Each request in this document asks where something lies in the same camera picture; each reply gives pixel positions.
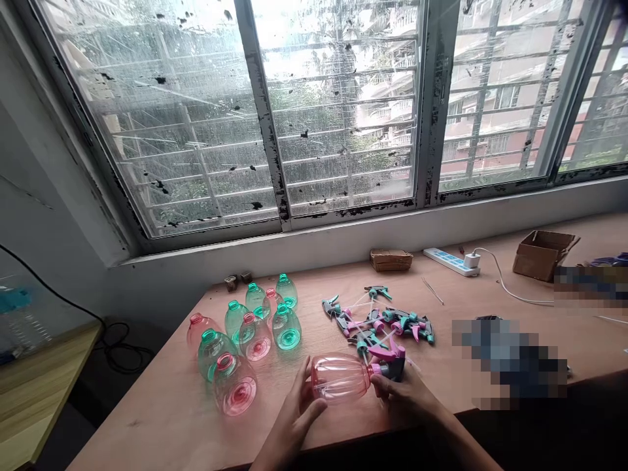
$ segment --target small cardboard box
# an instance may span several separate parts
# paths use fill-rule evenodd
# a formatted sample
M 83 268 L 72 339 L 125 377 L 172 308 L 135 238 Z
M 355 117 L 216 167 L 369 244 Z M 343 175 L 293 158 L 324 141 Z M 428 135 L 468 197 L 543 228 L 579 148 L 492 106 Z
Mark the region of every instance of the small cardboard box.
M 403 250 L 371 250 L 371 265 L 375 271 L 409 270 L 414 255 Z
M 578 243 L 572 234 L 550 231 L 532 231 L 520 244 L 512 264 L 512 271 L 520 275 L 552 283 L 554 270 Z

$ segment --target black cable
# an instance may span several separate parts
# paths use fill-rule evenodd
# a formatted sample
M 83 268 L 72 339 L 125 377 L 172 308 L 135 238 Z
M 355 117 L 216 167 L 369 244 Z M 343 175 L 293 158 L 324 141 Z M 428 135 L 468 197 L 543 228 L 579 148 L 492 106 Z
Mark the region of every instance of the black cable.
M 80 311 L 83 311 L 85 314 L 92 316 L 94 319 L 96 319 L 96 320 L 98 320 L 98 322 L 100 322 L 101 326 L 103 327 L 103 331 L 100 334 L 100 338 L 98 339 L 98 342 L 102 343 L 103 346 L 95 348 L 94 350 L 102 350 L 103 351 L 103 353 L 105 354 L 105 359 L 107 360 L 107 364 L 109 365 L 109 367 L 112 370 L 114 370 L 115 372 L 118 372 L 120 374 L 140 374 L 148 366 L 150 361 L 155 357 L 155 352 L 152 351 L 151 349 L 148 349 L 146 347 L 138 347 L 136 345 L 131 345 L 130 343 L 126 343 L 124 341 L 128 337 L 129 333 L 131 332 L 131 328 L 129 327 L 129 324 L 123 323 L 123 322 L 116 322 L 116 323 L 112 323 L 109 326 L 107 326 L 107 324 L 105 324 L 105 321 L 103 320 L 102 317 L 94 314 L 93 312 L 91 312 L 88 309 L 85 309 L 84 307 L 79 306 L 76 303 L 73 303 L 72 301 L 67 299 L 65 296 L 62 296 L 61 294 L 57 293 L 48 283 L 46 283 L 44 280 L 42 280 L 41 277 L 39 275 L 37 275 L 37 273 L 35 273 L 35 270 L 33 270 L 31 267 L 29 267 L 26 262 L 24 262 L 19 256 L 15 255 L 12 251 L 10 251 L 4 245 L 0 244 L 0 249 L 4 250 L 6 253 L 11 255 L 11 257 L 13 257 L 19 263 L 21 263 L 21 265 L 26 270 L 28 270 L 28 272 L 32 276 L 34 276 L 35 279 L 38 282 L 40 282 L 41 285 L 45 289 L 50 291 L 57 298 L 59 298 L 61 301 L 69 304 L 72 307 L 77 308 Z M 112 327 L 114 327 L 114 326 L 123 326 L 126 329 L 126 331 L 120 336 L 120 338 L 118 340 L 116 340 L 116 341 L 114 341 L 112 343 L 109 343 L 109 342 L 107 342 L 107 334 L 109 333 L 110 329 Z M 135 353 L 137 355 L 137 366 L 133 366 L 133 367 L 129 368 L 127 366 L 121 365 L 114 358 L 114 355 L 113 355 L 113 353 L 117 349 L 131 351 L 131 352 Z

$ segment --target wooden desk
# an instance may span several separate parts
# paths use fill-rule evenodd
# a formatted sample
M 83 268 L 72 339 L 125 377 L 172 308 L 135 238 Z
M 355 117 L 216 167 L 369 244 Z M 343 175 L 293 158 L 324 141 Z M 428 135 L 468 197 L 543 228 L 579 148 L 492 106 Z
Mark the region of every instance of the wooden desk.
M 35 464 L 99 333 L 83 326 L 0 367 L 0 471 Z
M 547 227 L 582 237 L 567 258 L 575 264 L 625 251 L 628 218 L 625 215 L 594 217 Z M 512 273 L 518 243 L 529 231 L 464 244 L 467 251 L 486 247 L 495 252 L 504 270 L 507 286 L 532 299 L 552 299 L 551 285 Z M 457 247 L 449 248 L 458 253 Z M 376 273 L 367 262 L 321 270 L 291 273 L 299 290 L 298 316 L 302 324 L 301 345 L 291 352 L 276 348 L 254 365 L 259 390 L 251 408 L 240 417 L 218 414 L 211 387 L 196 370 L 186 350 L 188 319 L 175 331 L 129 393 L 96 431 L 69 469 L 71 470 L 210 470 L 250 463 L 260 449 L 290 389 L 299 363 L 306 355 L 331 351 L 352 352 L 338 328 L 323 313 L 321 300 L 340 294 L 352 304 L 367 285 L 385 285 L 393 305 L 428 315 L 436 332 L 436 346 L 401 343 L 408 356 L 423 370 L 423 379 L 453 412 L 474 407 L 472 397 L 487 384 L 472 373 L 462 349 L 451 346 L 451 321 L 479 315 L 517 319 L 522 332 L 538 332 L 541 345 L 557 347 L 574 371 L 573 381 L 628 368 L 628 325 L 591 317 L 592 312 L 564 312 L 554 307 L 523 303 L 508 296 L 495 281 L 492 258 L 481 261 L 482 275 L 465 279 L 417 254 L 410 272 Z M 421 282 L 424 276 L 445 306 Z M 256 281 L 273 287 L 277 277 Z M 244 301 L 245 288 L 227 293 L 223 285 L 211 288 L 193 312 L 202 312 L 222 324 L 229 300 Z M 306 449 L 344 442 L 385 432 L 393 425 L 372 391 L 351 406 L 327 410 L 312 426 Z

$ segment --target white wall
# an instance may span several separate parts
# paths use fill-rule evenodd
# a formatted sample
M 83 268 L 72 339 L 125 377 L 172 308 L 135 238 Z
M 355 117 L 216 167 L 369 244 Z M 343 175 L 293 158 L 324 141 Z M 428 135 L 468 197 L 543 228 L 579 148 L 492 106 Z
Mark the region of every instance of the white wall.
M 130 341 L 155 349 L 207 287 L 232 273 L 251 270 L 262 276 L 306 270 L 366 260 L 372 247 L 418 251 L 628 209 L 628 179 L 617 178 L 188 249 L 107 269 L 124 258 L 126 246 L 103 214 L 102 202 L 92 190 L 94 182 L 79 165 L 81 156 L 72 147 L 76 137 L 59 131 L 59 122 L 51 119 L 2 36 L 0 58 L 0 175 L 4 177 L 0 179 L 0 243 L 70 299 L 112 321 L 129 322 Z M 20 271 L 3 253 L 0 264 L 0 275 Z M 88 320 L 50 297 L 45 299 L 49 310 L 44 321 L 53 332 Z M 82 378 L 108 407 L 133 381 L 112 373 L 101 353 L 92 355 Z

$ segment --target hand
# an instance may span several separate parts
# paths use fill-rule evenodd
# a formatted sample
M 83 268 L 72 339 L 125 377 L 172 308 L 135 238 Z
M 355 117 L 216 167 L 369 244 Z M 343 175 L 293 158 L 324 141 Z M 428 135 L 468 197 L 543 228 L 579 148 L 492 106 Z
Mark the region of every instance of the hand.
M 416 365 L 408 358 L 404 378 L 400 383 L 395 383 L 382 375 L 373 375 L 371 382 L 378 397 L 403 403 L 416 415 L 434 418 L 445 409 L 423 383 Z
M 307 382 L 310 374 L 308 356 L 250 471 L 279 470 L 288 466 L 301 449 L 310 426 L 327 408 L 325 399 L 312 402 L 312 388 Z

